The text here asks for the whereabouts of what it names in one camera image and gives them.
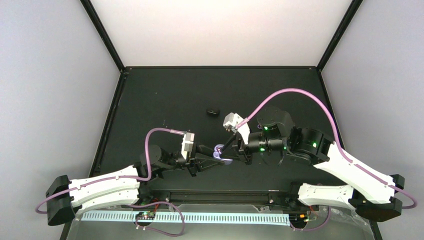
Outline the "lavender earbud charging case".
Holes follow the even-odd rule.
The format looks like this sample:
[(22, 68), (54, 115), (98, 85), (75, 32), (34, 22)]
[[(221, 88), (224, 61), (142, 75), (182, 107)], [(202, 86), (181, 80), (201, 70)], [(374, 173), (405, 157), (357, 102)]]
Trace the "lavender earbud charging case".
[(224, 144), (217, 144), (213, 149), (213, 157), (217, 160), (223, 161), (225, 165), (230, 165), (233, 160), (227, 157), (223, 157)]

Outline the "black earbud charging case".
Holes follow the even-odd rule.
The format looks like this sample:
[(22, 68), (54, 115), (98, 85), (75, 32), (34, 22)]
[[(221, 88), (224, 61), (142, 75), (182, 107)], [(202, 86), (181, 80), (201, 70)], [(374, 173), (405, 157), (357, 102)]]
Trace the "black earbud charging case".
[(217, 109), (217, 108), (207, 108), (207, 109), (206, 109), (206, 113), (207, 113), (209, 116), (217, 117), (217, 116), (220, 114), (220, 110), (219, 110), (219, 109)]

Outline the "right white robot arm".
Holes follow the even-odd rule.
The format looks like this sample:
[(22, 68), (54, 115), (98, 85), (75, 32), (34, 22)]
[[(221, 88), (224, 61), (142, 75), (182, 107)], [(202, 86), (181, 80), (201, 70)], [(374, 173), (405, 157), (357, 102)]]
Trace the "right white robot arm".
[(385, 175), (346, 153), (338, 143), (312, 128), (296, 127), (290, 114), (271, 106), (257, 113), (258, 132), (251, 132), (236, 113), (229, 113), (223, 126), (233, 132), (225, 144), (214, 147), (213, 157), (230, 164), (252, 163), (255, 153), (279, 152), (282, 161), (312, 166), (327, 172), (343, 184), (338, 186), (292, 183), (283, 205), (292, 211), (308, 206), (329, 206), (353, 210), (360, 217), (384, 222), (401, 215), (403, 203), (395, 194), (404, 188), (398, 174)]

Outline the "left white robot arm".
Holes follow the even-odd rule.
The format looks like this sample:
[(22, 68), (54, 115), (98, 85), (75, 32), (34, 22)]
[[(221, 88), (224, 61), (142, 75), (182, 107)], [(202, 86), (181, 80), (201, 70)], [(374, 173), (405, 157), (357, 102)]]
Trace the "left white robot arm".
[(151, 168), (152, 180), (173, 170), (188, 170), (194, 177), (198, 172), (232, 163), (230, 159), (221, 158), (220, 149), (220, 146), (211, 149), (191, 144), (188, 151), (168, 153), (158, 145), (150, 145), (149, 159), (142, 154), (139, 162), (121, 170), (84, 179), (58, 176), (45, 193), (47, 224), (62, 225), (78, 214), (101, 208), (146, 205), (153, 199), (143, 180), (148, 176), (148, 168)]

